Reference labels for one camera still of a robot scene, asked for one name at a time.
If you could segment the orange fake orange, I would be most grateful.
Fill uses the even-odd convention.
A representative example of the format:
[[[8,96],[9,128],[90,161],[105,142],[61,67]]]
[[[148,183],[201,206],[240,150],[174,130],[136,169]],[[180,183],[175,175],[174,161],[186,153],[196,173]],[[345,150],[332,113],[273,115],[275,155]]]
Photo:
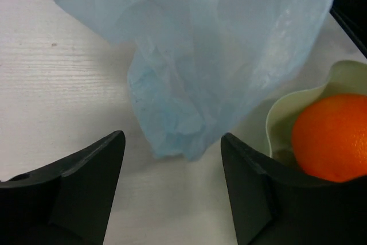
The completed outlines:
[[[292,128],[302,170],[328,181],[366,175],[366,96],[338,94],[308,106]]]

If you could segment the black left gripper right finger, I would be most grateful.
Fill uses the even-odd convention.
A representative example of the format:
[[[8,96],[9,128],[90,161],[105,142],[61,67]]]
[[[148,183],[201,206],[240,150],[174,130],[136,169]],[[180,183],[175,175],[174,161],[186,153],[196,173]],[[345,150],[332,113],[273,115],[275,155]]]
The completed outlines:
[[[315,178],[230,133],[221,155],[238,244],[366,243],[366,177]]]

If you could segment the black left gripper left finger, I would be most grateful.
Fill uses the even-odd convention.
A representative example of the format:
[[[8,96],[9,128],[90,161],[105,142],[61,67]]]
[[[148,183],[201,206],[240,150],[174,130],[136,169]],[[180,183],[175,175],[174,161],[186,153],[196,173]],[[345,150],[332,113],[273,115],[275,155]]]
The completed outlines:
[[[126,139],[85,149],[1,182],[1,244],[103,244]]]

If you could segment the light blue plastic bag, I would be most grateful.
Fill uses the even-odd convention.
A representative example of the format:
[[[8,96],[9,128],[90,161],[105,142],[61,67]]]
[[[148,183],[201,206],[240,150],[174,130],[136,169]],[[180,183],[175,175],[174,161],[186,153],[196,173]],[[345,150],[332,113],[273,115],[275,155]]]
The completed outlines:
[[[132,41],[131,103],[156,157],[194,161],[303,66],[333,0],[54,0]]]

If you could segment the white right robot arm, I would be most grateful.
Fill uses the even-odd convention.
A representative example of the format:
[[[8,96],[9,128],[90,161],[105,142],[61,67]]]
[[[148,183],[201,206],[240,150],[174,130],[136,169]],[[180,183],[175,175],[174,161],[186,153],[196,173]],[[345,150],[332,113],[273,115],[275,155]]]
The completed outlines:
[[[330,13],[366,56],[367,0],[334,0]]]

